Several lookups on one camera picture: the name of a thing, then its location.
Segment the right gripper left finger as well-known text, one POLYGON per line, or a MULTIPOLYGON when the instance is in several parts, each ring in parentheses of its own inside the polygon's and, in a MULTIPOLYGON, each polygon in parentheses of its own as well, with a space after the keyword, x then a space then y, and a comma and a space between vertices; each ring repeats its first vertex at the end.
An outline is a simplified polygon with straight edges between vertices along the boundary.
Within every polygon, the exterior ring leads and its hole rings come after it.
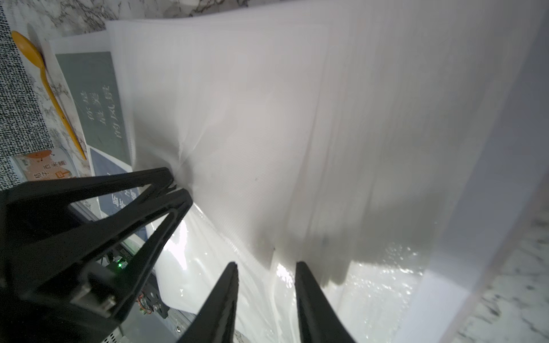
POLYGON ((237 264, 230 262, 178 342, 233 342, 238 289, 237 264))

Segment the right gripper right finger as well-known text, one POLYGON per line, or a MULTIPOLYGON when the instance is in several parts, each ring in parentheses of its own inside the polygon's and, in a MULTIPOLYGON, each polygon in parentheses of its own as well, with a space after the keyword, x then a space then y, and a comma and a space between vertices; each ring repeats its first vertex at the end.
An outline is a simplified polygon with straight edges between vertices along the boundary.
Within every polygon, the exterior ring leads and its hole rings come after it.
POLYGON ((355 342, 305 262, 296 264, 295 291, 301 342, 355 342))

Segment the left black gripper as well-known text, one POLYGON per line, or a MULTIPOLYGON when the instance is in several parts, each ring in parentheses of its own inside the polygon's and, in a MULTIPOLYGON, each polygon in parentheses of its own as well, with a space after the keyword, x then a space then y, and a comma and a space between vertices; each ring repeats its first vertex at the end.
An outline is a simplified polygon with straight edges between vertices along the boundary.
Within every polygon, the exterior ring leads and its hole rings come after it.
MULTIPOLYGON (((37 205, 64 208, 108 188, 174 181, 166 167, 111 177, 25 182, 1 192, 1 222, 37 205)), ((127 319, 164 245, 192 205, 186 190, 142 195, 117 214, 51 237, 15 238, 1 260, 3 342, 102 342, 127 319), (162 223, 128 262, 97 259, 154 220, 162 223)))

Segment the green card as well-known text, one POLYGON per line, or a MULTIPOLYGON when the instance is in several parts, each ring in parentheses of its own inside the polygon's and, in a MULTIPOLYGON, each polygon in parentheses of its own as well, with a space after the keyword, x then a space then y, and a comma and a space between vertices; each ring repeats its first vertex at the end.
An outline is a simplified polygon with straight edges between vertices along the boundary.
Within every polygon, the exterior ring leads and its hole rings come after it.
POLYGON ((57 54, 87 145, 131 163, 117 79, 108 51, 57 54))

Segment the white photo album book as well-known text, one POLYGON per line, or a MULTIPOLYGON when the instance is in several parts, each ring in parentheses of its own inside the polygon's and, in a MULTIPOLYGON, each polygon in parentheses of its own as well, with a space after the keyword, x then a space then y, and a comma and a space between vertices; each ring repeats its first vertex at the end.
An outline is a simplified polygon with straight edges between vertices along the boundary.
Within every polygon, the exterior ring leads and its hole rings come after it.
POLYGON ((237 329, 299 340, 308 264, 358 342, 394 340, 547 1, 281 1, 109 21, 50 41, 112 56, 133 170, 193 206, 155 267, 198 313, 225 266, 237 329))

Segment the blue card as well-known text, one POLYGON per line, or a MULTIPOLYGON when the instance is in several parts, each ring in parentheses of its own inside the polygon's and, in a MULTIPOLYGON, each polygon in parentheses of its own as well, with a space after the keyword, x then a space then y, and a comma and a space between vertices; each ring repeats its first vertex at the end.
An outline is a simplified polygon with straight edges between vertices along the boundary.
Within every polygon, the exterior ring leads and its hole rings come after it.
MULTIPOLYGON (((130 165, 108 155, 107 153, 90 147, 89 161, 94 177, 111 177, 132 172, 130 165)), ((110 217, 129 206, 140 196, 140 186, 130 188, 108 188, 98 196, 101 218, 110 217)))

